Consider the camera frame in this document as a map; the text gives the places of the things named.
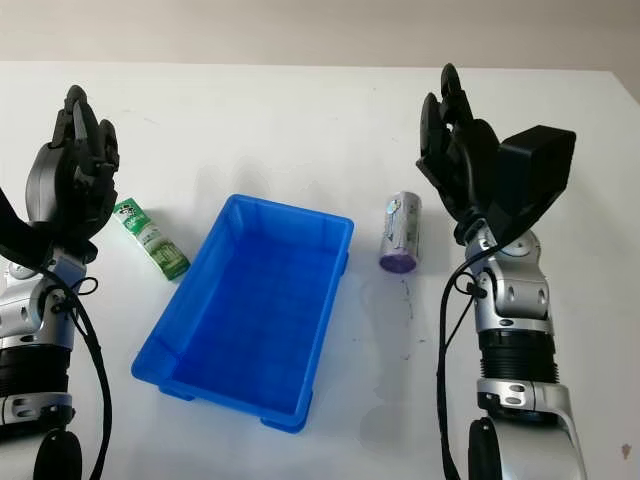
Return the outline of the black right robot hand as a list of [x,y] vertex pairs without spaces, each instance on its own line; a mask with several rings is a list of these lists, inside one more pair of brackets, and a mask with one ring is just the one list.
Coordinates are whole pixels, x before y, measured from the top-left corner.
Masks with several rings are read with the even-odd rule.
[[473,115],[451,63],[442,69],[440,92],[440,97],[429,93],[423,102],[416,166],[449,215],[466,223],[488,209],[499,141],[489,123]]

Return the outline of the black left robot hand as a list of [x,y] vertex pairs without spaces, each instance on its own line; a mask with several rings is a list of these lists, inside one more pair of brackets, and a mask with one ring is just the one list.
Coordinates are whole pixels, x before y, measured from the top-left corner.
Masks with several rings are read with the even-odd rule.
[[119,164],[114,125],[97,120],[86,92],[71,86],[27,178],[30,224],[58,241],[90,240],[112,214]]

